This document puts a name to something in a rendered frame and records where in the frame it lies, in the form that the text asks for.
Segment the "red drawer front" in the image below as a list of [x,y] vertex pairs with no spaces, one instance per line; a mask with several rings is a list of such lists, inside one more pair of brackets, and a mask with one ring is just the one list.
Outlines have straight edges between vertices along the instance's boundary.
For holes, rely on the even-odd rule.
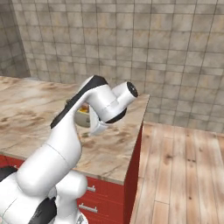
[[81,198],[77,204],[84,203],[88,207],[97,207],[98,213],[81,209],[89,224],[123,224],[123,205],[103,199]]
[[97,178],[87,177],[87,186],[94,186],[95,192],[86,191],[86,197],[101,198],[110,200],[116,203],[123,203],[124,200],[124,186],[111,183]]

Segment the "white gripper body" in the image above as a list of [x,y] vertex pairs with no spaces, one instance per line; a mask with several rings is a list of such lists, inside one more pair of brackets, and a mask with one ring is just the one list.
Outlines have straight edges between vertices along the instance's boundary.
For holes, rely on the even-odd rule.
[[90,118],[90,136],[96,136],[102,133],[108,125],[101,121],[99,116],[95,113],[92,107],[89,107],[89,118]]

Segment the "red counter cabinet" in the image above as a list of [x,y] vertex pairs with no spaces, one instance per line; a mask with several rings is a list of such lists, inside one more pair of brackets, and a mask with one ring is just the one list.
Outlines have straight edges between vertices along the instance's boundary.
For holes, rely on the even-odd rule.
[[[92,174],[88,174],[87,178],[94,178],[99,180],[108,181],[121,186],[124,186],[124,200],[123,200],[123,224],[130,224],[130,218],[132,215],[136,194],[137,194],[137,180],[139,171],[139,160],[140,160],[140,150],[142,142],[142,130],[143,126],[140,126],[137,133],[130,138],[130,140],[125,139],[124,143],[129,143],[131,140],[134,141],[134,145],[130,147],[130,158],[128,159],[128,164],[124,168],[124,177],[121,182],[116,180],[108,180],[103,177],[94,177]],[[107,200],[101,198],[86,197],[85,195],[81,198],[87,199],[97,199],[97,200]]]

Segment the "pale bowl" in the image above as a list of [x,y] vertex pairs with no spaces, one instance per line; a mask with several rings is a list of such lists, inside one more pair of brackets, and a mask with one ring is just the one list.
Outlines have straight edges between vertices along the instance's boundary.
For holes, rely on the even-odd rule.
[[90,116],[89,113],[81,113],[77,111],[74,116],[75,123],[81,127],[90,127]]

